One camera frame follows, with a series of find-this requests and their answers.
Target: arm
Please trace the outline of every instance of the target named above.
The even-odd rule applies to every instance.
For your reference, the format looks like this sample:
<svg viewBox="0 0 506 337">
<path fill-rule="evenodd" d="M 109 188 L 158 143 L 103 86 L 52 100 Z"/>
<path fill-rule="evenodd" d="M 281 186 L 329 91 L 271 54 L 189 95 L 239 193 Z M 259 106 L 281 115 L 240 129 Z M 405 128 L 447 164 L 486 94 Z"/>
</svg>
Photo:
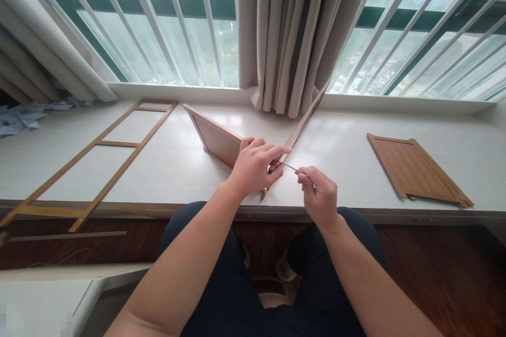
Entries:
<svg viewBox="0 0 506 337">
<path fill-rule="evenodd" d="M 300 171 L 306 210 L 367 337 L 442 336 L 337 214 L 337 185 L 315 167 Z"/>
<path fill-rule="evenodd" d="M 282 167 L 269 174 L 267 166 L 290 151 L 266 144 L 262 138 L 242 141 L 230 178 L 154 263 L 106 336 L 181 334 L 206 288 L 237 208 L 247 195 L 282 176 Z"/>
</svg>

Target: metal pin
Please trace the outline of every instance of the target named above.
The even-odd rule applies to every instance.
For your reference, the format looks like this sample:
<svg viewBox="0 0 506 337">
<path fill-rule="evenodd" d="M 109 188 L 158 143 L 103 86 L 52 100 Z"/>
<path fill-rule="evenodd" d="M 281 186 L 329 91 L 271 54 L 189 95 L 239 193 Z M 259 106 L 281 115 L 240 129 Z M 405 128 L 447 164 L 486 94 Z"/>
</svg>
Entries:
<svg viewBox="0 0 506 337">
<path fill-rule="evenodd" d="M 290 166 L 290 165 L 287 165 L 285 162 L 282 162 L 282 163 L 283 163 L 283 165 L 285 165 L 285 166 L 287 166 L 287 167 L 291 168 L 292 170 L 295 170 L 295 172 L 296 172 L 297 174 L 304 174 L 302 171 L 299 171 L 298 169 L 296 169 L 296 168 L 294 168 L 294 167 L 292 167 L 292 166 Z"/>
</svg>

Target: dark pants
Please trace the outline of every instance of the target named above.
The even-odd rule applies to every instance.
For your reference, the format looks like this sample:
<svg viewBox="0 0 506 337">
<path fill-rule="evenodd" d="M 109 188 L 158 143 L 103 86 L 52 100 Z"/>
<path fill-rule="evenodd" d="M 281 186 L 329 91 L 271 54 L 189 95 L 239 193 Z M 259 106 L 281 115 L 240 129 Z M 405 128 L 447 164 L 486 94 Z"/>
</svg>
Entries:
<svg viewBox="0 0 506 337">
<path fill-rule="evenodd" d="M 206 202 L 183 206 L 171 218 L 159 254 Z M 385 252 L 372 224 L 356 210 L 338 207 L 357 238 L 387 269 Z M 303 276 L 294 306 L 266 309 L 244 265 L 244 251 L 232 229 L 206 289 L 182 336 L 339 335 L 365 336 L 341 286 L 318 228 L 312 224 L 288 249 L 290 267 Z"/>
</svg>

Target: person's left hand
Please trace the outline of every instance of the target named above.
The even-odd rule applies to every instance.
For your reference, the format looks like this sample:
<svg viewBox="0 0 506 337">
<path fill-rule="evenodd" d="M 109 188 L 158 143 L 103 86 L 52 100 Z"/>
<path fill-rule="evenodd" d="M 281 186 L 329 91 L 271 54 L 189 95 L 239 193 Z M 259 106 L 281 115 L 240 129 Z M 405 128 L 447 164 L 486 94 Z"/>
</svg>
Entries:
<svg viewBox="0 0 506 337">
<path fill-rule="evenodd" d="M 281 178 L 283 165 L 278 165 L 270 174 L 267 172 L 267 166 L 280 155 L 291 152 L 289 147 L 266 144 L 263 138 L 254 137 L 243 139 L 240 149 L 226 183 L 244 197 L 272 186 Z"/>
</svg>

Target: hand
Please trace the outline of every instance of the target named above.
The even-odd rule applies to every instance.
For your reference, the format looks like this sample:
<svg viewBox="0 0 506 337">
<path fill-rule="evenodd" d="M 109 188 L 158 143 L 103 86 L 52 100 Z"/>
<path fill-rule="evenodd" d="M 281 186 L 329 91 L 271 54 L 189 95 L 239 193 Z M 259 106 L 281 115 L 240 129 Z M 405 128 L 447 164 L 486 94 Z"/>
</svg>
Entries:
<svg viewBox="0 0 506 337">
<path fill-rule="evenodd" d="M 253 192 L 270 187 L 283 175 L 283 165 L 272 173 L 267 166 L 274 158 L 291 152 L 291 149 L 266 144 L 263 138 L 248 137 L 242 140 L 239 156 L 226 183 L 243 198 Z"/>
<path fill-rule="evenodd" d="M 306 211 L 321 232 L 337 226 L 337 184 L 316 167 L 301 167 L 297 183 L 302 184 Z"/>
</svg>

